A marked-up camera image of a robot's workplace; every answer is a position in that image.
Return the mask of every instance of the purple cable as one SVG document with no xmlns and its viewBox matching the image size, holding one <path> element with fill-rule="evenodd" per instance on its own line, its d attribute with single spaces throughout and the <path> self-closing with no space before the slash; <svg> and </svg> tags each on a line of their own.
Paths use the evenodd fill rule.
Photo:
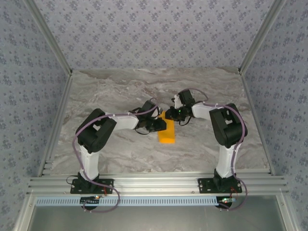
<svg viewBox="0 0 308 231">
<path fill-rule="evenodd" d="M 196 90 L 196 91 L 202 93 L 202 94 L 206 97 L 206 99 L 208 100 L 207 95 L 206 95 L 203 91 L 201 91 L 201 90 L 199 90 L 199 89 L 187 88 L 187 89 L 184 89 L 184 90 Z M 241 122 L 241 125 L 242 125 L 242 136 L 241 136 L 240 140 L 236 143 L 236 145 L 235 145 L 235 147 L 234 147 L 234 149 L 233 149 L 233 155 L 232 155 L 232 159 L 231 159 L 231 172 L 232 172 L 232 175 L 234 176 L 234 178 L 237 179 L 239 182 L 241 182 L 242 185 L 244 186 L 244 188 L 245 188 L 245 198 L 244 198 L 244 200 L 242 201 L 242 203 L 241 203 L 239 206 L 235 207 L 235 208 L 229 208 L 228 206 L 224 205 L 223 203 L 219 203 L 221 206 L 224 206 L 224 207 L 226 207 L 228 210 L 233 211 L 233 210 L 236 210 L 236 209 L 242 207 L 242 206 L 245 204 L 245 202 L 246 202 L 246 200 L 247 200 L 247 196 L 248 196 L 247 186 L 245 185 L 245 183 L 243 182 L 243 180 L 241 180 L 240 178 L 238 178 L 238 177 L 235 175 L 235 173 L 234 173 L 234 159 L 235 159 L 235 156 L 236 156 L 236 149 L 237 149 L 237 147 L 240 145 L 240 143 L 242 143 L 243 140 L 244 140 L 244 137 L 245 137 L 245 124 L 244 124 L 244 121 L 243 121 L 243 118 L 241 117 L 241 115 L 240 115 L 236 110 L 234 110 L 233 108 L 231 108 L 231 107 L 229 107 L 229 106 L 227 106 L 227 105 L 208 104 L 208 103 L 205 103 L 205 102 L 203 102 L 203 105 L 209 106 L 209 107 L 224 107 L 224 108 L 229 109 L 229 110 L 232 111 L 234 114 L 236 114 L 236 116 L 239 118 L 239 120 L 240 120 L 240 122 Z"/>
<path fill-rule="evenodd" d="M 90 121 L 89 123 L 87 123 L 85 126 L 83 126 L 83 127 L 76 133 L 76 135 L 75 135 L 74 138 L 73 138 L 72 145 L 73 145 L 74 153 L 75 153 L 75 155 L 76 155 L 76 157 L 77 157 L 77 159 L 78 159 L 78 162 L 79 162 L 79 164 L 80 164 L 80 167 L 81 167 L 81 169 L 82 169 L 82 171 L 83 171 L 83 174 L 84 174 L 85 178 L 86 178 L 89 182 L 91 182 L 92 184 L 95 184 L 95 185 L 98 185 L 98 186 L 101 186 L 101 187 L 106 187 L 106 188 L 109 188 L 109 189 L 114 190 L 114 191 L 116 192 L 116 194 L 117 194 L 117 197 L 118 197 L 118 200 L 117 200 L 116 205 L 113 206 L 112 208 L 107 209 L 107 210 L 104 210 L 104 211 L 87 210 L 87 209 L 85 208 L 86 203 L 84 203 L 84 204 L 83 204 L 83 209 L 84 209 L 85 212 L 86 212 L 86 211 L 87 211 L 87 212 L 90 212 L 90 213 L 108 213 L 108 212 L 111 212 L 111 211 L 115 210 L 115 209 L 118 207 L 121 198 L 120 198 L 120 193 L 119 193 L 118 190 L 116 190 L 114 187 L 109 186 L 109 185 L 106 185 L 106 184 L 100 184 L 100 183 L 94 182 L 94 181 L 92 181 L 92 180 L 87 176 L 87 174 L 86 174 L 86 172 L 85 172 L 85 168 L 84 168 L 84 166 L 83 166 L 83 164 L 82 164 L 82 160 L 81 160 L 81 158 L 80 158 L 80 156 L 79 156 L 79 154 L 78 154 L 78 151 L 77 151 L 77 149 L 76 149 L 76 147 L 75 147 L 75 141 L 76 141 L 77 137 L 80 135 L 80 133 L 82 133 L 82 131 L 83 131 L 84 129 L 86 129 L 88 126 L 90 126 L 91 124 L 95 123 L 95 122 L 98 121 L 98 120 L 101 120 L 101 119 L 104 119 L 104 118 L 110 117 L 110 116 L 124 116 L 124 115 L 125 115 L 125 116 L 128 116 L 128 115 L 134 115 L 134 116 L 137 115 L 137 116 L 141 116 L 141 115 L 147 114 L 147 113 L 149 113 L 149 112 L 151 112 L 151 111 L 154 111 L 157 107 L 158 107 L 158 105 L 156 104 L 155 107 L 153 107 L 152 109 L 150 109 L 150 110 L 148 110 L 148 111 L 145 111 L 145 112 L 140 112 L 140 113 L 119 113 L 119 114 L 108 114 L 108 115 L 103 115 L 103 116 L 97 117 L 97 118 L 95 118 L 94 120 Z"/>
</svg>

